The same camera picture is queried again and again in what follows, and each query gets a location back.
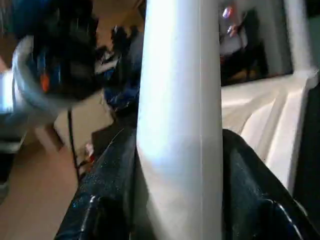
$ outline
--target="white pipe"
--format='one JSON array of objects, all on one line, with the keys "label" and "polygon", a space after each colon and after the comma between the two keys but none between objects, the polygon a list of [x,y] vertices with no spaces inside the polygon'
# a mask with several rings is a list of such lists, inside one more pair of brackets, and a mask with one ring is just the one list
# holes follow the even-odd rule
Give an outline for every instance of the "white pipe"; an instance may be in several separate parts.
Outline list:
[{"label": "white pipe", "polygon": [[285,0],[294,72],[314,70],[304,0]]},{"label": "white pipe", "polygon": [[147,4],[137,149],[158,239],[222,239],[216,0]]}]

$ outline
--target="wooden floor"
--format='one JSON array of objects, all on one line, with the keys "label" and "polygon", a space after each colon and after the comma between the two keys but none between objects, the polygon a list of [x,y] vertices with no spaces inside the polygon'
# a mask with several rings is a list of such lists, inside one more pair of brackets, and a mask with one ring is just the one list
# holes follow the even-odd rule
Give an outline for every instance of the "wooden floor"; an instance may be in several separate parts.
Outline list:
[{"label": "wooden floor", "polygon": [[16,157],[9,186],[0,205],[0,239],[52,240],[77,189],[70,152],[26,147]]}]

